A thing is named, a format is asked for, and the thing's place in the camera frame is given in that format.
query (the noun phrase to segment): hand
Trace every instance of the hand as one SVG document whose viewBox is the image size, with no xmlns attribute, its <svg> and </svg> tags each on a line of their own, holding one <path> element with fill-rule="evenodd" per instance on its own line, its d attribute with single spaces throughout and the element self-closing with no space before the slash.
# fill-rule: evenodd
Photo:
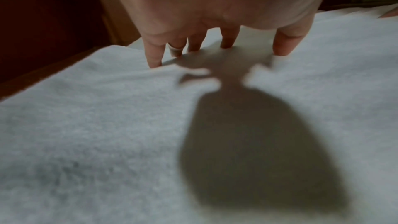
<svg viewBox="0 0 398 224">
<path fill-rule="evenodd" d="M 277 29 L 273 50 L 285 56 L 306 36 L 322 0 L 121 0 L 140 32 L 148 65 L 161 66 L 167 43 L 180 56 L 198 51 L 210 28 L 219 27 L 221 48 L 233 46 L 241 25 Z"/>
</svg>

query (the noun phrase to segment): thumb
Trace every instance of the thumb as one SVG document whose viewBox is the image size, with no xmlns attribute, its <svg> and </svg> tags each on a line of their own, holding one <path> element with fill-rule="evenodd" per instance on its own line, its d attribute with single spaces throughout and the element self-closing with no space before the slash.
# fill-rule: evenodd
<svg viewBox="0 0 398 224">
<path fill-rule="evenodd" d="M 290 54 L 310 31 L 314 17 L 315 13 L 311 13 L 296 23 L 278 28 L 274 38 L 274 54 L 277 56 Z"/>
</svg>

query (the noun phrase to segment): finger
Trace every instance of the finger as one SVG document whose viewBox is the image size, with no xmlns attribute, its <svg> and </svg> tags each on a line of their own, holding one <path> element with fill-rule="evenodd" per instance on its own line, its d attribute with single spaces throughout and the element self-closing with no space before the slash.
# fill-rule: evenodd
<svg viewBox="0 0 398 224">
<path fill-rule="evenodd" d="M 185 45 L 187 44 L 187 39 L 174 39 L 169 42 L 170 54 L 173 57 L 180 57 L 182 55 L 182 51 L 184 50 Z"/>
<path fill-rule="evenodd" d="M 145 57 L 150 68 L 157 68 L 162 65 L 163 54 L 165 53 L 166 45 L 154 45 L 145 38 L 142 38 L 145 49 Z"/>
<path fill-rule="evenodd" d="M 384 13 L 379 18 L 390 18 L 390 17 L 395 17 L 395 16 L 398 16 L 398 7 L 392 9 L 391 11 Z"/>
<path fill-rule="evenodd" d="M 238 37 L 240 26 L 233 28 L 220 28 L 220 30 L 221 35 L 223 36 L 220 47 L 224 49 L 232 47 Z"/>
<path fill-rule="evenodd" d="M 207 31 L 200 32 L 188 37 L 188 52 L 196 52 L 200 50 Z"/>
<path fill-rule="evenodd" d="M 310 31 L 314 17 L 315 14 L 310 14 L 294 24 L 279 28 L 274 38 L 274 54 L 278 56 L 290 54 Z"/>
</svg>

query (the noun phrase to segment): human hand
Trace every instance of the human hand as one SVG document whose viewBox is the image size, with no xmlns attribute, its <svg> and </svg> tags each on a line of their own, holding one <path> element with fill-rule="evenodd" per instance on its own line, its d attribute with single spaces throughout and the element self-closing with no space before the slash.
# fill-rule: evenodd
<svg viewBox="0 0 398 224">
<path fill-rule="evenodd" d="M 168 43 L 173 56 L 198 51 L 210 28 L 219 27 L 221 48 L 233 46 L 241 25 L 277 29 L 273 50 L 285 56 L 311 28 L 322 0 L 121 0 L 140 32 L 148 65 L 161 66 Z"/>
</svg>

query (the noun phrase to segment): white sheet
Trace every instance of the white sheet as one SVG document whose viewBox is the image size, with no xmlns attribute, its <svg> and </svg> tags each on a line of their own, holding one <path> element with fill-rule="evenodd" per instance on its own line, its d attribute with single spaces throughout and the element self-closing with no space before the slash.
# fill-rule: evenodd
<svg viewBox="0 0 398 224">
<path fill-rule="evenodd" d="M 0 223 L 395 224 L 398 18 L 381 9 L 318 14 L 273 71 L 273 32 L 221 50 L 214 30 L 159 69 L 111 46 L 3 101 Z"/>
</svg>

